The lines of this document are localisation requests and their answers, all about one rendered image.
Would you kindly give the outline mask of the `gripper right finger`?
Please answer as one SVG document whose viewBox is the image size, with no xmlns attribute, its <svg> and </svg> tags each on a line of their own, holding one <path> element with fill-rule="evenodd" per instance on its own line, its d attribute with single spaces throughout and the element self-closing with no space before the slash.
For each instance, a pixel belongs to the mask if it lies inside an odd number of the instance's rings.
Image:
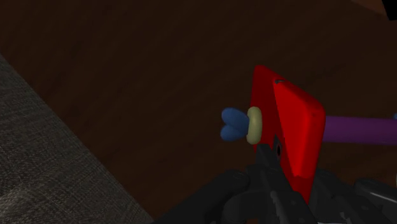
<svg viewBox="0 0 397 224">
<path fill-rule="evenodd" d="M 370 178 L 348 185 L 318 169 L 309 207 L 320 224 L 397 224 L 397 188 Z"/>
</svg>

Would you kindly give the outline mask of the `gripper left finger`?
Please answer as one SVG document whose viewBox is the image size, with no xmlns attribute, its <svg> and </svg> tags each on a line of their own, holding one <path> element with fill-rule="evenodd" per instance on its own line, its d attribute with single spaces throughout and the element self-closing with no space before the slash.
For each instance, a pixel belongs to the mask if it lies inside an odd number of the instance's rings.
<svg viewBox="0 0 397 224">
<path fill-rule="evenodd" d="M 289 224 L 271 192 L 291 190 L 274 151 L 267 144 L 256 150 L 255 163 L 244 172 L 227 170 L 184 201 L 155 224 Z"/>
</svg>

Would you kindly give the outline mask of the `red phone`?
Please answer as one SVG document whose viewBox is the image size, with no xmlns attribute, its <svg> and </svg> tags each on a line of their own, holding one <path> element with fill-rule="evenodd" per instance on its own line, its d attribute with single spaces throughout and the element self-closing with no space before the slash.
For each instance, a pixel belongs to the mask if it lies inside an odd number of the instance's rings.
<svg viewBox="0 0 397 224">
<path fill-rule="evenodd" d="M 269 68 L 256 66 L 247 116 L 248 143 L 271 146 L 292 189 L 308 202 L 326 120 L 321 103 Z"/>
</svg>

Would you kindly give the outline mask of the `purple rod toy, blue tip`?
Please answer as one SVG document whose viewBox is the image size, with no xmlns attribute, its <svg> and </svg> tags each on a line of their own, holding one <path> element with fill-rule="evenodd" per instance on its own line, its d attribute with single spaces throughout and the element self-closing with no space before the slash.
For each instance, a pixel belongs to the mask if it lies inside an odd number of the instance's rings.
<svg viewBox="0 0 397 224">
<path fill-rule="evenodd" d="M 260 141 L 262 113 L 257 107 L 247 113 L 225 108 L 221 113 L 225 125 L 220 136 L 224 141 L 248 138 L 249 144 Z M 359 143 L 397 145 L 397 114 L 393 119 L 327 116 L 323 141 L 327 143 Z"/>
</svg>

